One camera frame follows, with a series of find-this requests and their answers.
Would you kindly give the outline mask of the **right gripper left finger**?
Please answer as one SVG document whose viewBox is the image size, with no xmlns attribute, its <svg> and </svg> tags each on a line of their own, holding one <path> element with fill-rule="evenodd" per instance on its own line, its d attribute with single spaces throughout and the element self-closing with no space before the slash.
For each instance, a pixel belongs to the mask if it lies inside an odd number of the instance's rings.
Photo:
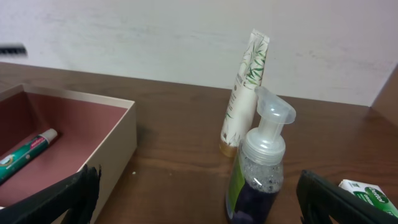
<svg viewBox="0 0 398 224">
<path fill-rule="evenodd" d="M 65 214 L 62 223 L 91 221 L 99 199 L 101 167 L 82 170 L 1 209 L 1 224 L 52 223 Z"/>
</svg>

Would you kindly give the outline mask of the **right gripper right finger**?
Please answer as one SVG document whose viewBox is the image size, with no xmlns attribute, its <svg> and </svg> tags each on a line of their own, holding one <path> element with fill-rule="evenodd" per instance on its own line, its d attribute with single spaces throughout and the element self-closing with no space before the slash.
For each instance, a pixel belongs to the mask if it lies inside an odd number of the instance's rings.
<svg viewBox="0 0 398 224">
<path fill-rule="evenodd" d="M 296 194 L 304 224 L 397 224 L 397 217 L 361 200 L 323 177 L 303 170 Z"/>
</svg>

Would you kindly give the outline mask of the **clear foam pump bottle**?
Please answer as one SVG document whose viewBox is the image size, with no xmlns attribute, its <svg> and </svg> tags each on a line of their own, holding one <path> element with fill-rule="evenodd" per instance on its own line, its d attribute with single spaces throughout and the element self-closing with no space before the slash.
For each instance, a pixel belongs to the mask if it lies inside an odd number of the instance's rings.
<svg viewBox="0 0 398 224">
<path fill-rule="evenodd" d="M 259 126 L 241 141 L 225 196 L 230 223 L 265 223 L 284 181 L 284 125 L 295 109 L 263 86 L 255 89 Z"/>
</svg>

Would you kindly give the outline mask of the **green toothpaste tube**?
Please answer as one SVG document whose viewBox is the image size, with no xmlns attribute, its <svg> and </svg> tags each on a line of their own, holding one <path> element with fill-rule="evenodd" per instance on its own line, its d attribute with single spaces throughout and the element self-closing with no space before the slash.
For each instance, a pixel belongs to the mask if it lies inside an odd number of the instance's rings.
<svg viewBox="0 0 398 224">
<path fill-rule="evenodd" d="M 1 184 L 45 151 L 57 136 L 56 130 L 48 129 L 4 157 L 1 160 Z"/>
</svg>

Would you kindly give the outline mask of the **white bamboo print lotion tube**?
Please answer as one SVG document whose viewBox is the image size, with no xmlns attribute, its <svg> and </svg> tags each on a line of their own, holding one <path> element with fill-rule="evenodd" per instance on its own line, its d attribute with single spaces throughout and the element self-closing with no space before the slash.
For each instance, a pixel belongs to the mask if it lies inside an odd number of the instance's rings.
<svg viewBox="0 0 398 224">
<path fill-rule="evenodd" d="M 251 32 L 221 129 L 220 151 L 227 157 L 234 157 L 240 141 L 252 125 L 257 104 L 254 89 L 262 83 L 268 45 L 268 36 L 256 29 Z"/>
</svg>

